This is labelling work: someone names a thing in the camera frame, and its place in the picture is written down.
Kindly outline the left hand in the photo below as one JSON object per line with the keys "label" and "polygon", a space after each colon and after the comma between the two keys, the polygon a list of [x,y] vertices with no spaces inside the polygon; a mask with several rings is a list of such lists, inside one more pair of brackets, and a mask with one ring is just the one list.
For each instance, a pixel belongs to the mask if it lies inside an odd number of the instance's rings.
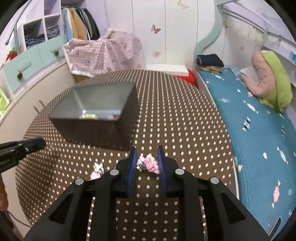
{"label": "left hand", "polygon": [[0,211],[6,211],[8,209],[8,205],[9,202],[5,191],[5,185],[2,176],[0,175]]}

